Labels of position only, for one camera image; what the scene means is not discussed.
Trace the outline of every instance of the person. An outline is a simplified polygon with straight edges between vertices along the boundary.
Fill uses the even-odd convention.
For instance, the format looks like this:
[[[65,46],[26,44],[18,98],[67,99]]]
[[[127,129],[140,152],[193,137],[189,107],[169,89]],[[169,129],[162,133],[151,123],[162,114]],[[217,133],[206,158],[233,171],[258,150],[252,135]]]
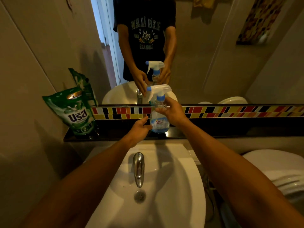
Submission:
[[[156,111],[185,134],[242,227],[304,227],[301,214],[259,169],[191,123],[177,101],[166,98],[165,102],[170,107]],[[120,141],[52,187],[21,227],[85,227],[128,150],[151,129],[145,125],[147,120],[145,117],[135,122]]]
[[[162,61],[158,84],[168,84],[176,52],[174,0],[113,0],[114,31],[124,57],[124,79],[134,81],[143,95],[152,81],[146,61]]]

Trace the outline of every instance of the bathroom counter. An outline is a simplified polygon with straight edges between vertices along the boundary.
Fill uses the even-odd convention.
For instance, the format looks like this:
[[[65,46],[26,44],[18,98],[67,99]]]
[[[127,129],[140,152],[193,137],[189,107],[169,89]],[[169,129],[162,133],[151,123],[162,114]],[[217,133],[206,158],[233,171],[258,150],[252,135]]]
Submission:
[[[190,119],[196,126],[214,138],[234,137],[286,137],[304,136],[304,117],[276,118],[203,118]],[[86,136],[75,136],[69,129],[65,142],[116,141],[120,140],[133,126],[136,119],[96,120],[97,129]],[[150,131],[146,140],[185,139],[185,135],[170,125],[165,134]]]

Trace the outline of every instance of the spray nozzle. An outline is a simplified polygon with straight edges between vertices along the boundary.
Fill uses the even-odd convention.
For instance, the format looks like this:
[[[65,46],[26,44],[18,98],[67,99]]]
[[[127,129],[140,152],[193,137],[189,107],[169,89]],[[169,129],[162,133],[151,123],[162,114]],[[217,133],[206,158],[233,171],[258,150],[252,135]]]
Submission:
[[[148,101],[152,99],[154,94],[156,94],[158,99],[160,99],[159,101],[164,101],[165,93],[172,91],[172,89],[169,85],[164,84],[164,85],[149,86],[147,87],[147,91],[151,92]]]
[[[165,67],[165,64],[161,61],[146,61],[146,65],[149,65],[147,74],[149,73],[150,69],[157,71],[157,70],[160,70],[161,68]]]

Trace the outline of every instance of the towel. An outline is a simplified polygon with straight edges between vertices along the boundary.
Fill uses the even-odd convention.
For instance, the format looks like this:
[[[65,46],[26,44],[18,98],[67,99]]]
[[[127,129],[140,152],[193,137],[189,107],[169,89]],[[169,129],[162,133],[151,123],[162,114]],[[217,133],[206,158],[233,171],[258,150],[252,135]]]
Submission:
[[[215,0],[194,0],[193,7],[205,7],[213,9]]]

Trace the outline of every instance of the hand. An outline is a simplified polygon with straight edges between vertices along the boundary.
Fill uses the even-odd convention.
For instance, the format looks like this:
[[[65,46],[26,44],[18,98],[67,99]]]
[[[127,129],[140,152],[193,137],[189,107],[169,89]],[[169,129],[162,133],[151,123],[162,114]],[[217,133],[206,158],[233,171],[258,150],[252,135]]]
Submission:
[[[170,97],[166,97],[165,103],[170,107],[156,108],[155,110],[156,112],[165,115],[172,125],[179,127],[184,122],[189,121],[184,113],[183,108],[176,100],[173,100]]]
[[[149,85],[149,80],[145,72],[141,71],[140,69],[136,68],[133,72],[131,72],[134,82],[139,89],[139,91],[146,96],[146,88]]]
[[[171,65],[169,63],[164,62],[165,67],[162,68],[161,73],[158,77],[157,84],[169,84],[170,76],[171,76]]]
[[[142,141],[147,136],[149,130],[152,129],[151,125],[145,125],[148,118],[149,117],[146,116],[143,119],[136,121],[129,133],[123,137],[123,139],[128,141],[128,144],[130,144],[131,147],[136,146],[137,143]]]

